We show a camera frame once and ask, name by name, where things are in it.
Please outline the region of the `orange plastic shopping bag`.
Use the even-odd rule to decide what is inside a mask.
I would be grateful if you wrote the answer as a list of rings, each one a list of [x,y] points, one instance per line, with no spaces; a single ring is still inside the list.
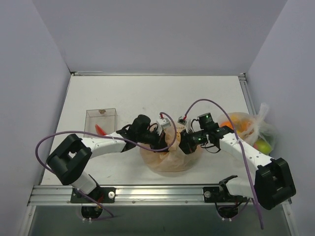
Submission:
[[[175,143],[170,147],[169,152],[152,152],[140,149],[140,155],[144,163],[155,172],[182,172],[192,168],[200,160],[202,149],[197,147],[192,154],[185,154],[180,148],[180,132],[185,127],[176,124],[177,136]]]

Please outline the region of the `fake watermelon slice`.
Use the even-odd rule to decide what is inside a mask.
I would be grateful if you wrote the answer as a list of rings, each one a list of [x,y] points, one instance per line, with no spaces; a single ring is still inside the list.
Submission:
[[[94,127],[98,135],[101,135],[101,136],[107,135],[106,132],[98,124],[95,124]]]

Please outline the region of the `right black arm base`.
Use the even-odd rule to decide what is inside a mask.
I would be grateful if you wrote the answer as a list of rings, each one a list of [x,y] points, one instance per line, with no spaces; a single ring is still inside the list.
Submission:
[[[218,216],[222,221],[233,221],[248,205],[249,198],[232,196],[224,192],[220,186],[203,187],[205,203],[213,203]]]

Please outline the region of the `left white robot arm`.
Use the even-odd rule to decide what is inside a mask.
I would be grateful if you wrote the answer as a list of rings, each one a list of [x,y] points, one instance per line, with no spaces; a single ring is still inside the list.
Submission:
[[[166,149],[164,128],[170,126],[167,118],[157,120],[157,128],[150,129],[151,120],[139,115],[131,125],[102,138],[79,138],[68,135],[47,158],[47,164],[63,185],[72,185],[82,192],[88,202],[99,198],[97,182],[84,169],[91,158],[109,153],[122,153],[146,144],[149,149]]]

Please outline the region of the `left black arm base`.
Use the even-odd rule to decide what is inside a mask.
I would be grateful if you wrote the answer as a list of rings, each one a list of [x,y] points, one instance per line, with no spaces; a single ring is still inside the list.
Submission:
[[[83,194],[81,190],[72,189],[70,202],[72,204],[81,204],[79,213],[84,220],[98,221],[114,218],[114,214],[103,204],[112,204],[115,202],[116,188],[97,186],[89,194]]]

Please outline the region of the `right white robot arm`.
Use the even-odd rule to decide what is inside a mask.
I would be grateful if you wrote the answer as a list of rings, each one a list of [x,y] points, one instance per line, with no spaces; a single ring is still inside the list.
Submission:
[[[296,194],[289,164],[282,158],[274,159],[256,150],[228,127],[220,127],[210,113],[198,117],[199,131],[182,130],[180,149],[192,154],[207,143],[244,162],[248,179],[231,175],[219,182],[219,197],[230,201],[235,196],[253,198],[264,209],[271,210]]]

